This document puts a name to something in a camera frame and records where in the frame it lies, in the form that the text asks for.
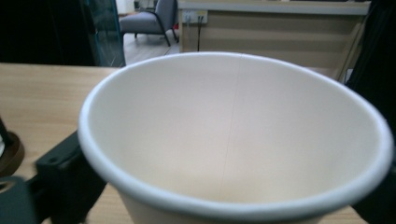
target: wooden table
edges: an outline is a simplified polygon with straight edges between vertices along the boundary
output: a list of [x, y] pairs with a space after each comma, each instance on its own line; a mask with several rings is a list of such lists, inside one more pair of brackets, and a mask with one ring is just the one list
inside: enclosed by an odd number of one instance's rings
[[[89, 91], [114, 68], [0, 63], [0, 115], [25, 146], [15, 175], [35, 174], [34, 162], [77, 128], [79, 109]], [[107, 186], [89, 215], [90, 223], [132, 223], [118, 193]], [[361, 224], [347, 208], [320, 224]]]

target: floor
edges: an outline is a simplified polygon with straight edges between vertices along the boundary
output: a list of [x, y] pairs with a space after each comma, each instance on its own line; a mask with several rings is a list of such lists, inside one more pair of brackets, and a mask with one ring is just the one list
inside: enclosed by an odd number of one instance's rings
[[138, 35], [137, 38], [134, 38], [134, 34], [125, 35], [124, 54], [126, 64], [138, 63], [154, 57], [179, 53], [179, 45], [174, 39], [172, 31], [168, 31], [166, 34], [171, 47], [167, 46], [163, 35]]

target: white paper cup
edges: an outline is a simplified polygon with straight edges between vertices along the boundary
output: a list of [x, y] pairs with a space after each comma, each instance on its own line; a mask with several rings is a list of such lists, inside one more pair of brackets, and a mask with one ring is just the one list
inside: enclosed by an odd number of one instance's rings
[[392, 138], [356, 93], [300, 66], [183, 53], [97, 85], [78, 137], [135, 224], [316, 223], [389, 169]]

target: chair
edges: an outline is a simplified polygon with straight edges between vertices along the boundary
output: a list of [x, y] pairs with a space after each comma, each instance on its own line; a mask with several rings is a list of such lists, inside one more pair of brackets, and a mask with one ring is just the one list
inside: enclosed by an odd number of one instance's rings
[[159, 0], [155, 11], [141, 11], [135, 15], [129, 15], [120, 19], [121, 36], [133, 33], [137, 34], [164, 35], [170, 47], [166, 31], [172, 30], [175, 40], [177, 37], [173, 26], [177, 23], [177, 0]]

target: wall socket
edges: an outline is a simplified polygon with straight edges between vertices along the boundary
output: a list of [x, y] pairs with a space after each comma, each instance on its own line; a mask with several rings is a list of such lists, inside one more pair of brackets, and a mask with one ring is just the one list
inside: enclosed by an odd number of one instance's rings
[[207, 10], [182, 10], [183, 23], [198, 23], [198, 18], [203, 17], [202, 23], [207, 23]]

